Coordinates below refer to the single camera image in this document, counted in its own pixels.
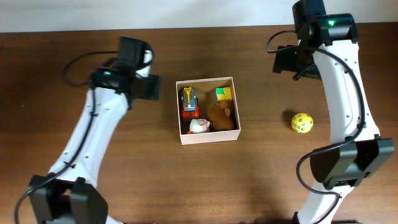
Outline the pink duck figurine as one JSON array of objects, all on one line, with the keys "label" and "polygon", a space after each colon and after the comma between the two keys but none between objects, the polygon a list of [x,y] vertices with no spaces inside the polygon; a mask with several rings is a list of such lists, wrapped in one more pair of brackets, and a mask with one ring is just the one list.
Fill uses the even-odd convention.
[{"label": "pink duck figurine", "polygon": [[201,134],[210,131],[210,122],[206,119],[192,119],[187,134]]}]

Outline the brown plush toy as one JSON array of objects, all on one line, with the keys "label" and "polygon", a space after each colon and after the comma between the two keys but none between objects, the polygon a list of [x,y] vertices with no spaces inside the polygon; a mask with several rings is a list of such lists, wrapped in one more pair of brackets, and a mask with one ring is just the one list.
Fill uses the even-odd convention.
[{"label": "brown plush toy", "polygon": [[215,131],[234,129],[234,103],[232,100],[220,100],[208,109],[210,126]]}]

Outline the yellow letter ball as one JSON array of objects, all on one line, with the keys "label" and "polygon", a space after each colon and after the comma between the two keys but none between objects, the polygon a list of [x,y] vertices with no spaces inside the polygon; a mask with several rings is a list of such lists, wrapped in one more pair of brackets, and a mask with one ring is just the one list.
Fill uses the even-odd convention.
[{"label": "yellow letter ball", "polygon": [[296,133],[308,133],[313,128],[313,118],[307,113],[298,113],[293,116],[291,126]]}]

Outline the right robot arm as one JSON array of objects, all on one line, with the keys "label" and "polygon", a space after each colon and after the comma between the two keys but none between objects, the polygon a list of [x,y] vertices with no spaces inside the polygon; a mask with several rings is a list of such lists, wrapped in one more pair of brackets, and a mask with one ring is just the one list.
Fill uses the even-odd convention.
[{"label": "right robot arm", "polygon": [[314,183],[292,221],[331,223],[343,199],[393,155],[394,143],[381,137],[366,101],[353,16],[328,14],[321,0],[299,0],[292,11],[298,44],[275,50],[273,71],[322,81],[331,141],[303,157]]}]

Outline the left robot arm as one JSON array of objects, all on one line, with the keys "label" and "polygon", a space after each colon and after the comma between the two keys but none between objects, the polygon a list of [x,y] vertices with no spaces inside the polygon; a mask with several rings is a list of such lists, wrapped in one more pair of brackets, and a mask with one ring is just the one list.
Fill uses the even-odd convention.
[{"label": "left robot arm", "polygon": [[37,223],[117,222],[97,190],[100,166],[121,118],[135,100],[158,100],[161,79],[150,73],[154,51],[147,42],[121,37],[113,54],[89,76],[85,107],[62,154],[21,197],[30,200]]}]

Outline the multicoloured puzzle cube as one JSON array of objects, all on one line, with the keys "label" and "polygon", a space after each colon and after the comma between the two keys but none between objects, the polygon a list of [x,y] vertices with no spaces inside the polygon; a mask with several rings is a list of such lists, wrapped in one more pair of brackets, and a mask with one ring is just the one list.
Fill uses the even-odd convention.
[{"label": "multicoloured puzzle cube", "polygon": [[230,87],[218,87],[215,89],[216,101],[232,100],[232,91]]}]

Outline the white cardboard box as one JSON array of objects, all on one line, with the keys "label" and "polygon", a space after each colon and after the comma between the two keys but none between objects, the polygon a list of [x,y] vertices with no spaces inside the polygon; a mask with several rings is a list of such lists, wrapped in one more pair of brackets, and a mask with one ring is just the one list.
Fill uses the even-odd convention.
[{"label": "white cardboard box", "polygon": [[[207,121],[209,121],[208,109],[214,105],[214,102],[216,102],[215,89],[218,87],[230,87],[233,96],[232,101],[234,103],[234,129],[229,131],[215,131],[210,126],[210,131],[208,133],[187,134],[191,121],[183,121],[181,117],[180,102],[180,94],[182,88],[184,87],[192,87],[196,91],[198,98],[198,107],[200,110],[199,119],[206,119]],[[206,142],[232,141],[238,138],[241,131],[241,125],[239,120],[238,105],[236,102],[234,82],[231,77],[179,81],[176,83],[176,91],[178,122],[180,125],[179,132],[181,143],[183,145]]]}]

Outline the red toy fire truck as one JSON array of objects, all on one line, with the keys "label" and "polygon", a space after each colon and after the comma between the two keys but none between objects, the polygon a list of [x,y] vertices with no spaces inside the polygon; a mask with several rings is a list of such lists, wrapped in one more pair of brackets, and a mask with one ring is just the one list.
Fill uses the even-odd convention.
[{"label": "red toy fire truck", "polygon": [[180,102],[183,121],[191,121],[200,117],[197,94],[192,87],[182,88]]}]

